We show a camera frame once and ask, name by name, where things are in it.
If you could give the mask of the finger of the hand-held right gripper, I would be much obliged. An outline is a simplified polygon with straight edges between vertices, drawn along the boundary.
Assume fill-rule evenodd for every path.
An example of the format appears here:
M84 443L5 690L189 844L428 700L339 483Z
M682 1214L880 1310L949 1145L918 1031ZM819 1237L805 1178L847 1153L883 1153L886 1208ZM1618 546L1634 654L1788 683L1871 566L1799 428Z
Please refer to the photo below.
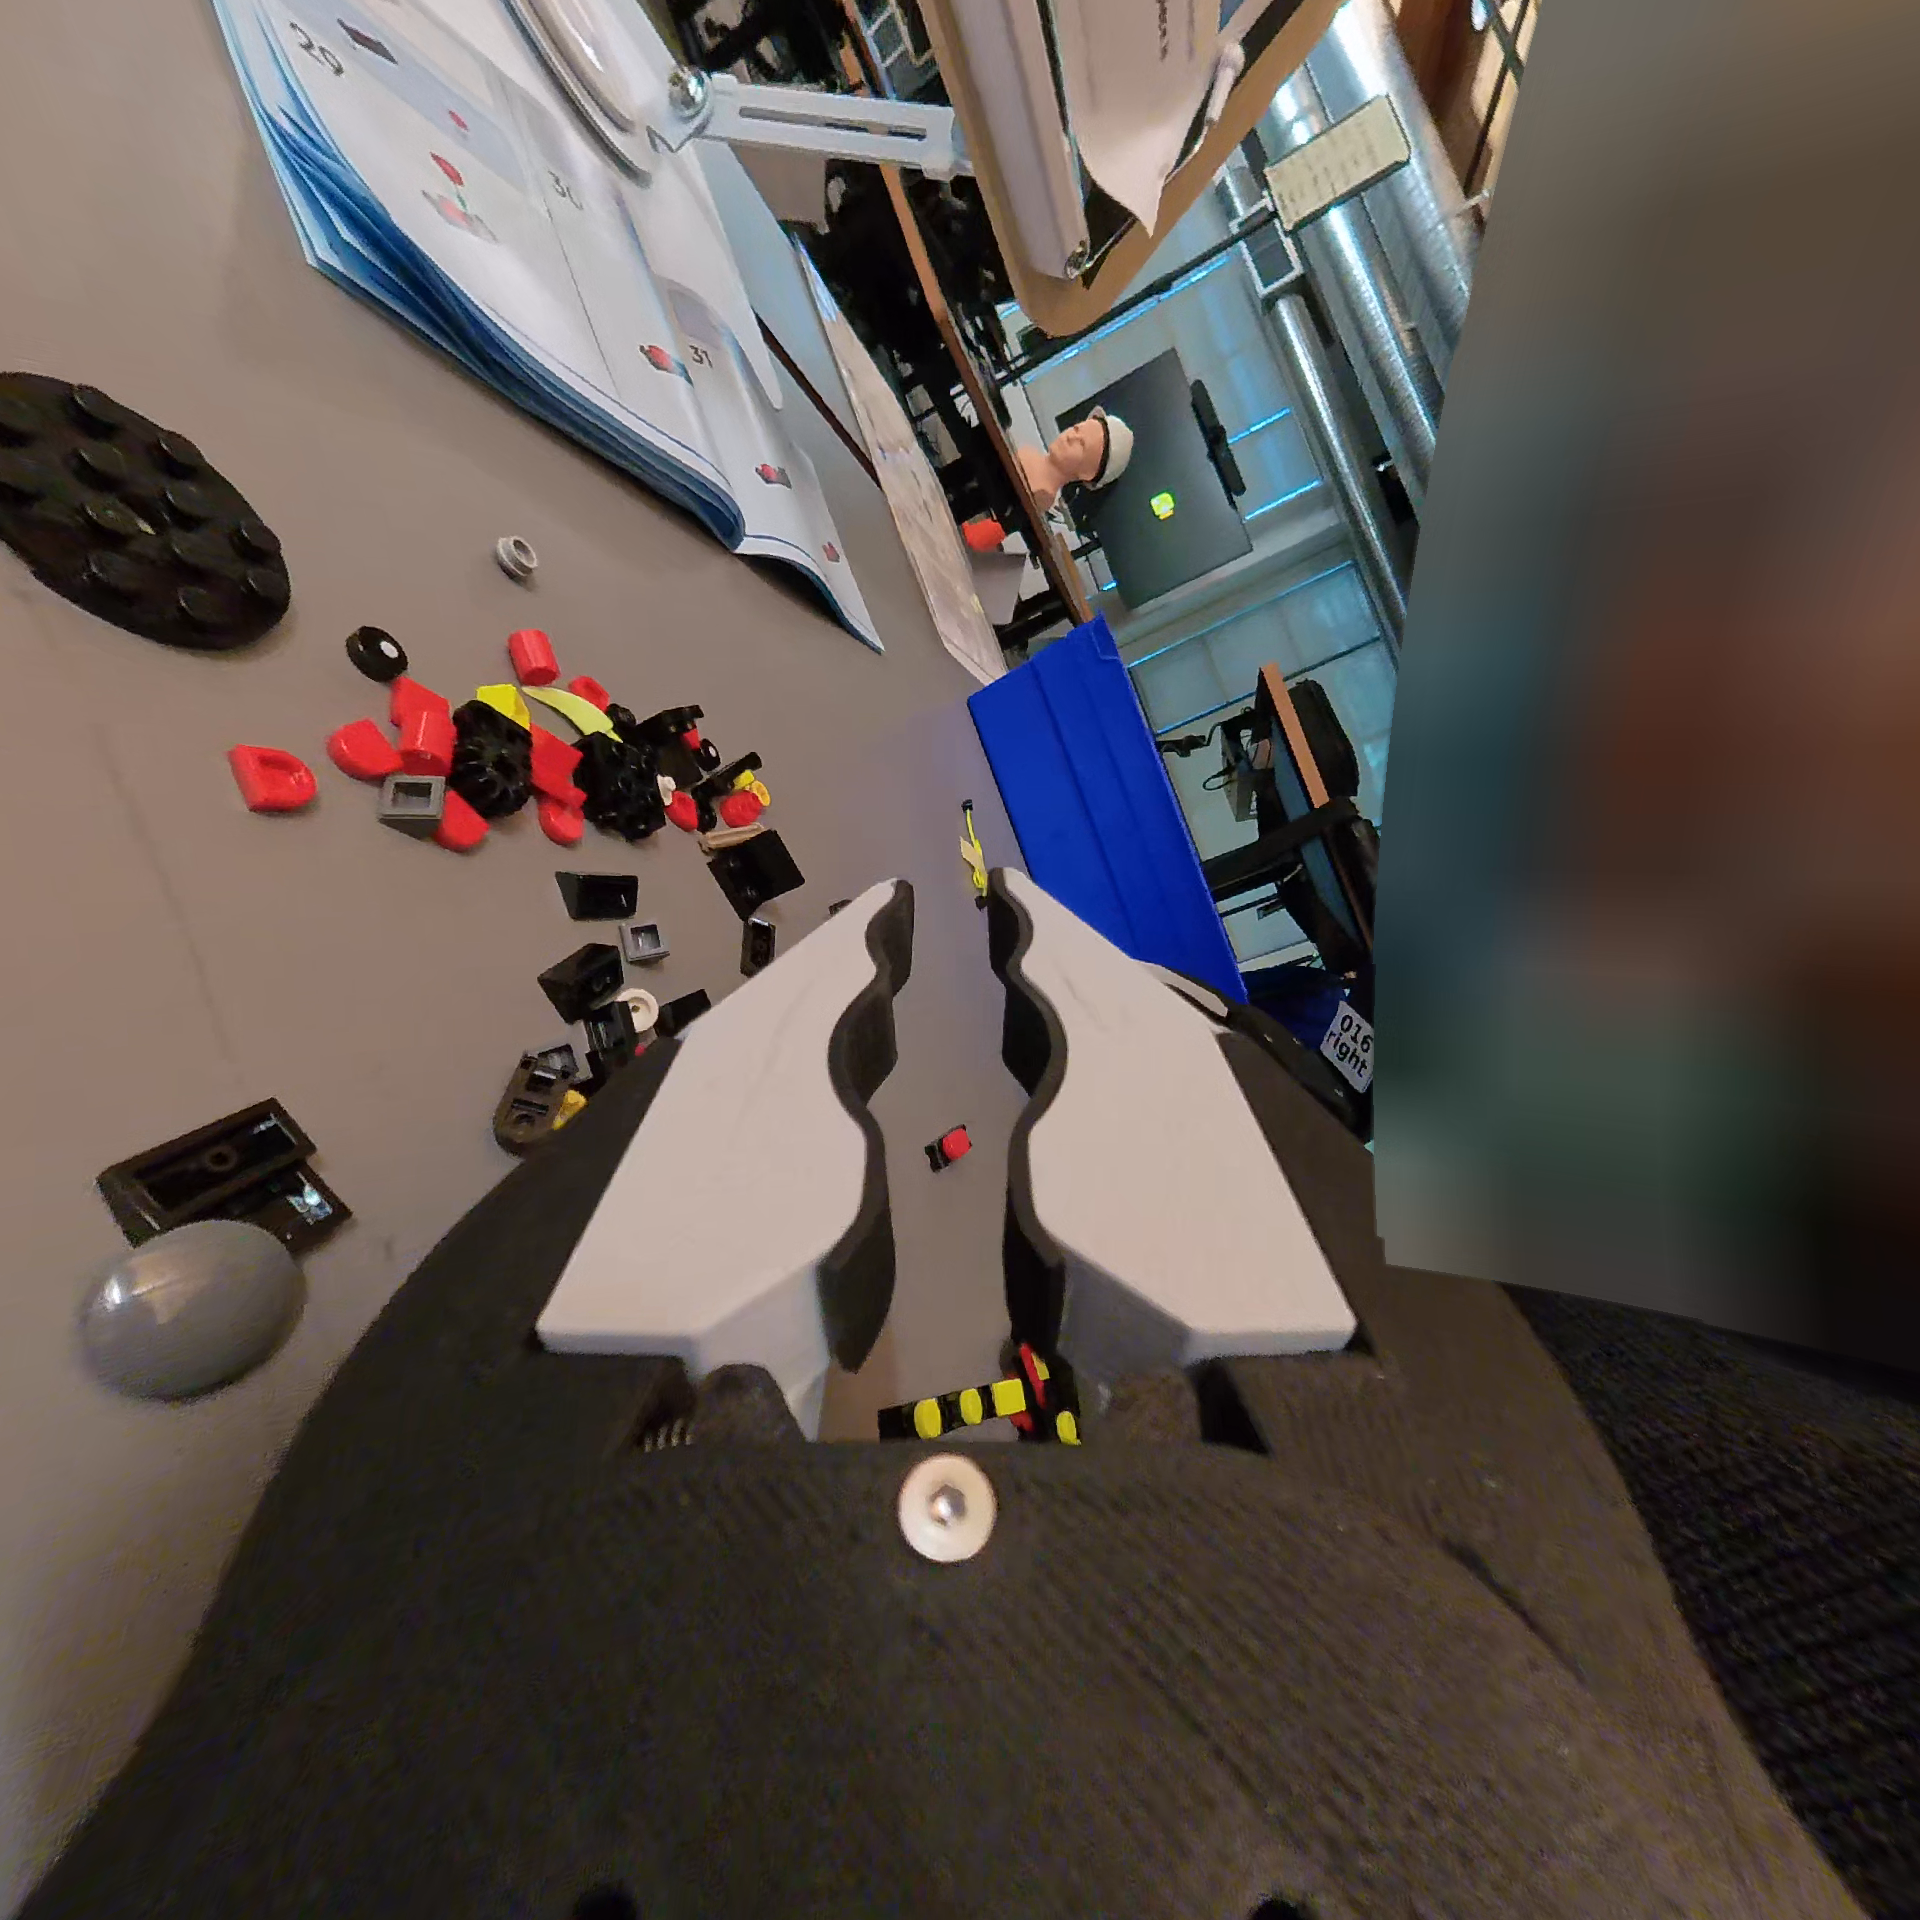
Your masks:
M1183 971L1173 971L1160 965L1146 965L1146 971L1155 978L1160 978L1167 988L1187 998L1188 1006L1198 1011L1204 1019L1207 1019L1212 1025L1228 1032L1241 1032L1255 1040L1260 1038L1260 1022L1249 1022L1255 1016L1249 1006L1238 1004L1229 995L1222 995L1205 982L1188 976Z

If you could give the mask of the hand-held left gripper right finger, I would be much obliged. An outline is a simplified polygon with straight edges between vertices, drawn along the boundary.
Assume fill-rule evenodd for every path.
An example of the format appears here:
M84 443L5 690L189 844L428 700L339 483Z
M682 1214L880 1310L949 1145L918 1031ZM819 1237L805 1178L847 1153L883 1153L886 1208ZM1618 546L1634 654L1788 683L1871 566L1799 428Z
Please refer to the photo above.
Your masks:
M1255 1104L1299 1090L1019 871L989 888L1016 1343L1074 1370L1341 1353L1359 1321Z

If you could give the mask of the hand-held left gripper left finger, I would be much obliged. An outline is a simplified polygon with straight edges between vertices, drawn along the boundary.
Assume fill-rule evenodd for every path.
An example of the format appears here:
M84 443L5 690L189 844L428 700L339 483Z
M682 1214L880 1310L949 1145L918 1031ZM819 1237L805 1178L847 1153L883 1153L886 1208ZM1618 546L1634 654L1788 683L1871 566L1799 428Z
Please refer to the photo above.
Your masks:
M899 1065L915 892L866 888L696 1020L540 1312L560 1355L756 1366L804 1438L857 1373L899 1254L872 1098Z

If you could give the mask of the black yellow lego spider model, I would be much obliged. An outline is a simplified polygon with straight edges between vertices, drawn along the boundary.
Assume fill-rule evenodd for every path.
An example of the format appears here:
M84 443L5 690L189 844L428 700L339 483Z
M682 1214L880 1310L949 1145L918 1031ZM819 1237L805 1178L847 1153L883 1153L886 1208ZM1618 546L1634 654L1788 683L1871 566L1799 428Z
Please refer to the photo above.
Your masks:
M951 1394L877 1413L878 1442L935 1442L1005 1426L1023 1445L1079 1448L1085 1438L1077 1376L1067 1361L1028 1343L1002 1355L1002 1371Z

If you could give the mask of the pile of loose lego pieces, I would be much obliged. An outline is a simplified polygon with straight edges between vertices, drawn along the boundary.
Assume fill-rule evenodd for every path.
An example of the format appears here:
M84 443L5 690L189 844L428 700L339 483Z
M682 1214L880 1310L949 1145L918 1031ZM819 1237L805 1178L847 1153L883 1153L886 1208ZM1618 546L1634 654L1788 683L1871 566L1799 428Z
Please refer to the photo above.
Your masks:
M460 856L523 815L563 854L593 832L625 849L683 832L739 920L741 976L772 966L782 934L767 910L797 893L804 873L769 825L765 759L727 755L702 706L641 715L597 679L563 679L551 637L533 628L510 634L513 676L464 703L411 676L380 628L355 631L346 651L389 690L389 718L336 727L328 759L377 788L385 828ZM540 971L540 995L571 1040L525 1053L495 1105L492 1139L517 1160L561 1133L617 1069L711 1009L702 988L658 998L639 987L672 944L641 918L635 871L561 868L555 887L569 926L593 937Z

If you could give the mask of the black rectangular lego plate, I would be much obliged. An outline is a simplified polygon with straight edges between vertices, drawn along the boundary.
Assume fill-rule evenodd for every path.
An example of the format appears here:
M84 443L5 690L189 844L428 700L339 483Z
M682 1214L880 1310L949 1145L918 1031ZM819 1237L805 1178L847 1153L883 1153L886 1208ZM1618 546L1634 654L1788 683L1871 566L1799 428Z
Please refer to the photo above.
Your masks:
M133 1247L236 1220L303 1254L355 1219L312 1169L312 1153L300 1122L269 1098L103 1169L95 1186Z

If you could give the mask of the black round lego plate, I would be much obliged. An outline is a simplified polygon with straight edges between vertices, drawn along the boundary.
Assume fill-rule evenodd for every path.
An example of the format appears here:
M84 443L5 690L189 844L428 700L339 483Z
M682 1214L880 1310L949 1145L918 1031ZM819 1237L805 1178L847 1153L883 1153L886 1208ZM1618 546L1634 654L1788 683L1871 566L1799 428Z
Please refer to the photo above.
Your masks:
M2 543L62 601L192 654L273 632L284 543L185 434L88 384L2 374Z

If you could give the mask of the lego instruction booklet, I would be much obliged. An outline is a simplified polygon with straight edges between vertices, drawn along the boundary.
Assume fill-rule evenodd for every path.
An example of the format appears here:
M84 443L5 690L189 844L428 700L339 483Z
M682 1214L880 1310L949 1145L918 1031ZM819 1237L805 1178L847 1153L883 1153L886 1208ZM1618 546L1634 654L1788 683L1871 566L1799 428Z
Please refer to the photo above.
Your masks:
M211 10L317 272L880 654L645 5Z

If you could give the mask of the black office chair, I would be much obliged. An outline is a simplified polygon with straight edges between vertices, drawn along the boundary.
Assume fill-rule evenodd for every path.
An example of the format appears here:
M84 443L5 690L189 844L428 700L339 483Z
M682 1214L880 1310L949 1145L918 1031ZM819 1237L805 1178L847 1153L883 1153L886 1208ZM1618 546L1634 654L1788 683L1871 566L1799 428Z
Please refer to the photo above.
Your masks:
M1284 767L1277 788L1272 749L1278 742L1249 707L1219 731L1222 768L1234 809L1257 828L1249 844L1204 860L1217 905L1270 887L1320 966L1357 987L1377 965L1379 831L1359 809L1362 767L1332 698L1318 682L1289 683L1332 803L1306 810Z

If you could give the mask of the blue plastic bin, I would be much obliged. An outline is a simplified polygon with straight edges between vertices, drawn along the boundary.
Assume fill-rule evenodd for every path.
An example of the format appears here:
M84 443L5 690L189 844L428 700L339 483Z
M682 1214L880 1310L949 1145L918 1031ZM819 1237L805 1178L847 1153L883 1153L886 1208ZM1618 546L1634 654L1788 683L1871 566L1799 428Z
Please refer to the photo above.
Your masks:
M969 698L1024 871L1137 961L1248 1000L1188 821L1099 616Z

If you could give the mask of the wood-edged standing desk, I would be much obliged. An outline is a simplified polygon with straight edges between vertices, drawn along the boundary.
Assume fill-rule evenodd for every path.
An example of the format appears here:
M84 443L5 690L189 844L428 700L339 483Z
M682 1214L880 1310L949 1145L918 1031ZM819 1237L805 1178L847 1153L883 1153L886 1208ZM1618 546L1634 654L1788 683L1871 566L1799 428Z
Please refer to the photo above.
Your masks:
M1287 782L1290 782L1287 792L1300 788L1306 810L1318 810L1332 803L1332 794L1327 788L1327 782L1323 779L1320 762L1312 755L1306 723L1300 721L1294 706L1294 695L1284 682L1284 672L1273 662L1265 662L1260 670L1255 706L1257 706L1257 721L1267 725L1270 734L1284 742L1284 744L1273 744L1270 755L1272 772L1277 777L1277 788L1284 788Z

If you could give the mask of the dark monitor screen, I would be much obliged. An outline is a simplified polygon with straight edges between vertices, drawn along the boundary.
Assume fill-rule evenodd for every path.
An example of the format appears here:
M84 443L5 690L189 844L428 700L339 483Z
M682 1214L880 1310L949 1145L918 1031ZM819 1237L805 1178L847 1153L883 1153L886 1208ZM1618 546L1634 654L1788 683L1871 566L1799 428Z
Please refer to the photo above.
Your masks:
M1132 433L1129 461L1093 492L1069 492L1069 505L1127 610L1144 610L1252 557L1255 543L1229 489L1238 470L1224 428L1177 350L1111 381L1067 410L1060 428L1100 413Z

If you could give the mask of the grey oval dome piece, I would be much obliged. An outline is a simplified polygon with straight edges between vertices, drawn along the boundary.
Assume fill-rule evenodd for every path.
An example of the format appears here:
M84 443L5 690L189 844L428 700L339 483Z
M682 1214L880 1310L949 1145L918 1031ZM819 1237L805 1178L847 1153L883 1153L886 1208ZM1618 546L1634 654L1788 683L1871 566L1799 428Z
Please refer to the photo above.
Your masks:
M245 1220L192 1220L127 1249L91 1284L78 1348L133 1402L185 1403L266 1365L307 1298L295 1254Z

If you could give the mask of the mannequin head white helmet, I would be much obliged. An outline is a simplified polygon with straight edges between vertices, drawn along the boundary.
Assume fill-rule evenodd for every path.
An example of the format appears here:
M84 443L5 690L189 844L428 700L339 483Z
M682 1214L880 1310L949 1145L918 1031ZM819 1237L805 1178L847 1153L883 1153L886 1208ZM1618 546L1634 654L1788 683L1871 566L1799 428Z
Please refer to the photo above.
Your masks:
M1121 481L1132 461L1135 443L1127 421L1107 407L1093 407L1088 417L1067 426L1049 445L1018 448L1016 460L1032 505L1048 514L1069 489L1099 494Z

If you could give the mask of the metal pipework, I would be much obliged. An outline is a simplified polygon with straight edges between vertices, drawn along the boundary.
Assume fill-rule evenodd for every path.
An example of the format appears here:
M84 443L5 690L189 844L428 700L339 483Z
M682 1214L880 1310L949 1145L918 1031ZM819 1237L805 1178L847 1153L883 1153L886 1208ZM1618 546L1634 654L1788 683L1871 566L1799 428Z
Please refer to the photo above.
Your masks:
M1473 85L1481 27L1520 78L1500 5L1338 5L1215 177L1394 654L1492 202L1437 102Z

